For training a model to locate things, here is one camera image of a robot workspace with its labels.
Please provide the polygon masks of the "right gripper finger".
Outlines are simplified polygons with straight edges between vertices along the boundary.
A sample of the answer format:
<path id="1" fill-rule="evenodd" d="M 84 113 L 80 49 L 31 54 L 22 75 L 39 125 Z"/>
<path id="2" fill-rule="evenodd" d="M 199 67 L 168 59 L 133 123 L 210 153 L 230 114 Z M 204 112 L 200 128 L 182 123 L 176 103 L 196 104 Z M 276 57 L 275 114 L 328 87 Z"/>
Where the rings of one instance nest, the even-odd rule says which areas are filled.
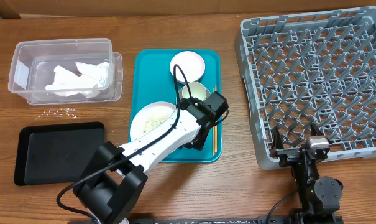
<path id="1" fill-rule="evenodd" d="M 272 137 L 273 141 L 271 150 L 283 149 L 283 138 L 281 137 L 277 126 L 274 126 L 274 128 L 272 129 Z"/>
<path id="2" fill-rule="evenodd" d="M 312 136 L 322 136 L 323 132 L 320 131 L 320 129 L 317 127 L 315 123 L 310 124 L 310 129 L 311 129 L 311 135 Z"/>

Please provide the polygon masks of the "pale green cup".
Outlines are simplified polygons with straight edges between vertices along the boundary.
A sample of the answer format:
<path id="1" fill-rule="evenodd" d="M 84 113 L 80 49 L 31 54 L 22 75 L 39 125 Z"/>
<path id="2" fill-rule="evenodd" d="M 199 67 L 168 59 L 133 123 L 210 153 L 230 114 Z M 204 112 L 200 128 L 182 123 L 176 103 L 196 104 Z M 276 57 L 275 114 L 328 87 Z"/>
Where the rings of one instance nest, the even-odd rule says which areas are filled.
<path id="1" fill-rule="evenodd" d="M 190 91 L 188 91 L 188 87 L 185 85 L 181 90 L 181 97 L 182 98 L 197 98 L 199 100 L 204 101 L 207 97 L 207 89 L 204 85 L 199 82 L 189 82 L 188 86 Z"/>

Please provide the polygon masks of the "large white plate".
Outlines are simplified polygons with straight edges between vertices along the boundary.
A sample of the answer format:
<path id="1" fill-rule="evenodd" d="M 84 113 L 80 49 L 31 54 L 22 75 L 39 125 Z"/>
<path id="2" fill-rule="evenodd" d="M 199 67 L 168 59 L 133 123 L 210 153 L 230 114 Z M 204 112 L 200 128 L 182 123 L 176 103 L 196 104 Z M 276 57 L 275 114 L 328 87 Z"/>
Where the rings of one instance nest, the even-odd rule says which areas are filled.
<path id="1" fill-rule="evenodd" d="M 131 122 L 130 140 L 135 141 L 149 133 L 166 121 L 175 110 L 175 105 L 164 101 L 158 101 L 143 107 Z"/>

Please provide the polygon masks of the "white napkin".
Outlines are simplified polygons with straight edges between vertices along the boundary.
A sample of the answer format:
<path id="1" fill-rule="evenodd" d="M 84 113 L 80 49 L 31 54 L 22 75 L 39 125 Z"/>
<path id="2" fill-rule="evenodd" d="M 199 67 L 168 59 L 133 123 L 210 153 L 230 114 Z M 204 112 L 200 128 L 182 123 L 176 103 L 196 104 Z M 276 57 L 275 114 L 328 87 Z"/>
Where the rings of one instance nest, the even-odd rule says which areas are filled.
<path id="1" fill-rule="evenodd" d="M 75 90 L 97 87 L 97 81 L 87 75 L 75 73 L 57 65 L 54 70 L 54 81 L 45 87 L 46 90 Z"/>
<path id="2" fill-rule="evenodd" d="M 83 88 L 102 88 L 108 84 L 109 63 L 103 62 L 97 65 L 83 62 L 75 62 L 79 76 L 79 84 Z"/>

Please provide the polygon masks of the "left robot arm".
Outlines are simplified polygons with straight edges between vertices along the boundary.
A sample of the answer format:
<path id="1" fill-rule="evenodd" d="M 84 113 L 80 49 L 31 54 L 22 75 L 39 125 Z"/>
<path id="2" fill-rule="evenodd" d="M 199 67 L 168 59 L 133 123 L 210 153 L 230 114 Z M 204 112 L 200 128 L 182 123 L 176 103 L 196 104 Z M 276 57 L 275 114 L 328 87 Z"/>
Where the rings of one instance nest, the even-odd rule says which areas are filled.
<path id="1" fill-rule="evenodd" d="M 228 110 L 220 93 L 207 99 L 182 98 L 162 124 L 139 139 L 116 147 L 106 142 L 86 165 L 73 193 L 93 223 L 121 223 L 138 201 L 147 174 L 176 149 L 202 150 L 211 128 Z"/>

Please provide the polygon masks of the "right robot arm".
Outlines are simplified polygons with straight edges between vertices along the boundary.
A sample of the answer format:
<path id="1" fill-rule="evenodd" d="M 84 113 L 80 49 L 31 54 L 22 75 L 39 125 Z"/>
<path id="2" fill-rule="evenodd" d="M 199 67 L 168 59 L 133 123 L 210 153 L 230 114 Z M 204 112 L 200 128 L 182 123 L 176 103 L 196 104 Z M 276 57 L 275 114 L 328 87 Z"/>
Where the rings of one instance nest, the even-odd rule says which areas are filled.
<path id="1" fill-rule="evenodd" d="M 265 222 L 270 223 L 273 211 L 286 199 L 298 194 L 300 208 L 290 210 L 285 223 L 306 224 L 343 224 L 343 218 L 336 216 L 340 209 L 343 184 L 332 177 L 321 177 L 317 163 L 328 158 L 330 140 L 315 124 L 310 124 L 311 136 L 305 145 L 285 149 L 282 135 L 277 127 L 272 129 L 272 147 L 270 155 L 280 159 L 280 167 L 290 167 L 296 182 L 296 190 L 279 200 L 269 211 Z"/>

